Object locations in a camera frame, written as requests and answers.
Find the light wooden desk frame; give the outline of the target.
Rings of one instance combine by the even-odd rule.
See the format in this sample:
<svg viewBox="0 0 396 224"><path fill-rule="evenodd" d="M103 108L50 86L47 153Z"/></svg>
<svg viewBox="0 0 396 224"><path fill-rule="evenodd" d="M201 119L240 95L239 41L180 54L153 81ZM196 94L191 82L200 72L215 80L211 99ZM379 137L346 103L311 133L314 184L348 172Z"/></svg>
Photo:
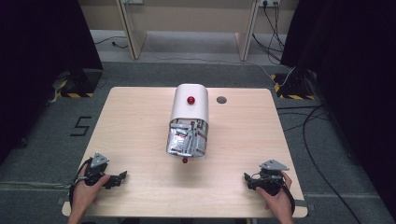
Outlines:
<svg viewBox="0 0 396 224"><path fill-rule="evenodd" d="M148 32L233 33L239 59L248 57L258 0L116 0L132 58L140 57Z"/></svg>

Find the person's left hand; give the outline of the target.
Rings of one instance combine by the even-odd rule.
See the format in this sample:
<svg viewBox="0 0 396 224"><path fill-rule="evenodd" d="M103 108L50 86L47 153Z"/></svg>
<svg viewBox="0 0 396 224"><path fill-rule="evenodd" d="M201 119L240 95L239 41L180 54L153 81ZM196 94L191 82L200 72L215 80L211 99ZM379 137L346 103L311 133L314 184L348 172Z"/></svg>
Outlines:
<svg viewBox="0 0 396 224"><path fill-rule="evenodd" d="M74 190L70 217L83 217L108 179L109 175L104 175L92 186L87 186L84 181L78 182Z"/></svg>

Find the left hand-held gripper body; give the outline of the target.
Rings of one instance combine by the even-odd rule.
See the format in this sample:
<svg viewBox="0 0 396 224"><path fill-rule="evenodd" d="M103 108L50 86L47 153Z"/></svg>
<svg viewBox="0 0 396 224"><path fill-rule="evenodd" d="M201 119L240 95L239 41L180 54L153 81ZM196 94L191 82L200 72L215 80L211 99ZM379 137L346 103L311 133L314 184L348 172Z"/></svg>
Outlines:
<svg viewBox="0 0 396 224"><path fill-rule="evenodd" d="M84 176L84 182L87 186L95 185L104 175L109 159L99 152L89 158Z"/></svg>

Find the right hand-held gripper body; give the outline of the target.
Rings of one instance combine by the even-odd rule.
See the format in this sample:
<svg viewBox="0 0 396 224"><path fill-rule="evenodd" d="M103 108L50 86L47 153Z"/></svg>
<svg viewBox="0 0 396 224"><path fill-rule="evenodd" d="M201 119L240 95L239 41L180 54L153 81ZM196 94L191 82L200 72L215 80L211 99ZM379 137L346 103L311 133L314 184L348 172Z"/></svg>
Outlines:
<svg viewBox="0 0 396 224"><path fill-rule="evenodd" d="M252 176L254 181L260 183L259 187L264 189L268 194L275 196L280 189L285 186L283 171L288 171L290 168L279 161L269 160L260 164L261 170Z"/></svg>

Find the black yellow striped stand base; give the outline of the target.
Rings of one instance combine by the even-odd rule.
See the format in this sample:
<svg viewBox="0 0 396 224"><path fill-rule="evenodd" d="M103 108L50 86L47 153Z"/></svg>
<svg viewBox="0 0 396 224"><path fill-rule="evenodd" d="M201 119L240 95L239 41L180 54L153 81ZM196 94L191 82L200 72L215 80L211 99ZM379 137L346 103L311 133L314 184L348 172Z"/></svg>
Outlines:
<svg viewBox="0 0 396 224"><path fill-rule="evenodd" d="M103 71L98 69L82 69L76 73L66 72L61 75L61 83L57 90L58 97L91 98L102 77Z"/></svg>
<svg viewBox="0 0 396 224"><path fill-rule="evenodd" d="M294 77L292 73L272 74L276 96L281 99L314 100L315 94L304 76Z"/></svg>

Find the person's right hand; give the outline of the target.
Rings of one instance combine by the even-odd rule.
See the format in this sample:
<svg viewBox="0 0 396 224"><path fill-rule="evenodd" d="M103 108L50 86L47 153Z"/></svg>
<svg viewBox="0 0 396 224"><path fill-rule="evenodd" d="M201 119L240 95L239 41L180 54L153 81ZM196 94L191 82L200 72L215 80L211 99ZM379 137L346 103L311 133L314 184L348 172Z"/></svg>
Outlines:
<svg viewBox="0 0 396 224"><path fill-rule="evenodd" d="M266 201L265 209L270 209L281 222L284 222L287 218L292 218L291 201L284 189L281 189L275 196L268 194L260 187L257 187L256 190Z"/></svg>

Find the black curtain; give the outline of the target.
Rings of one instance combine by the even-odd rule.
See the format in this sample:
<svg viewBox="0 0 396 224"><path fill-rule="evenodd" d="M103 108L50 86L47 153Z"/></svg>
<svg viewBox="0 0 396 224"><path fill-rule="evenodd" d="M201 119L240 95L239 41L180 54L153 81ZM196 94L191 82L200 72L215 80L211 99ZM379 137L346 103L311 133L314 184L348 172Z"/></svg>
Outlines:
<svg viewBox="0 0 396 224"><path fill-rule="evenodd" d="M396 221L396 0L298 0L282 64L312 70Z"/></svg>
<svg viewBox="0 0 396 224"><path fill-rule="evenodd" d="M102 69L78 0L0 0L0 164L29 133L57 76Z"/></svg>

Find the white rounded box red knob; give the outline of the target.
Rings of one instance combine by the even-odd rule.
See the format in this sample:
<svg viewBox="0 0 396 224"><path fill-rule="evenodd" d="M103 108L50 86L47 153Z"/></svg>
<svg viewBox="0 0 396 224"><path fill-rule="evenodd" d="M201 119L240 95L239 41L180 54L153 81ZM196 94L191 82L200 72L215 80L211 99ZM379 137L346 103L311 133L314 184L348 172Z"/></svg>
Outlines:
<svg viewBox="0 0 396 224"><path fill-rule="evenodd" d="M209 122L208 90L201 84L177 86L170 120L201 119Z"/></svg>

